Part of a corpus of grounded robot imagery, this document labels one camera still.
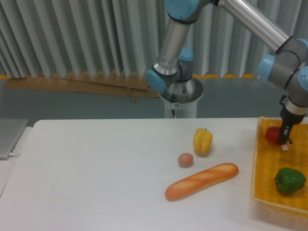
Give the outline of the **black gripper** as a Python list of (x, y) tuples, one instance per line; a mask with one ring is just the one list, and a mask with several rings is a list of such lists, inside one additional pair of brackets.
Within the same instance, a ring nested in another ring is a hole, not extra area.
[(287, 142), (293, 144), (293, 141), (289, 137), (292, 127), (293, 125), (301, 123), (305, 117), (305, 114), (297, 115), (291, 113), (290, 111), (287, 110), (285, 106), (283, 106), (280, 112), (280, 117), (282, 119), (282, 125), (279, 130), (277, 143), (280, 145), (285, 145)]

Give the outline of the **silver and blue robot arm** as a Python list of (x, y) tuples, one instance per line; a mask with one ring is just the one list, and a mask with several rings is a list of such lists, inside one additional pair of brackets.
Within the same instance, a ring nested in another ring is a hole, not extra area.
[(277, 144), (308, 114), (308, 42), (283, 31), (246, 0), (167, 0), (168, 22), (145, 77), (165, 103), (167, 118), (195, 118), (203, 95), (197, 71), (255, 77), (284, 90)]

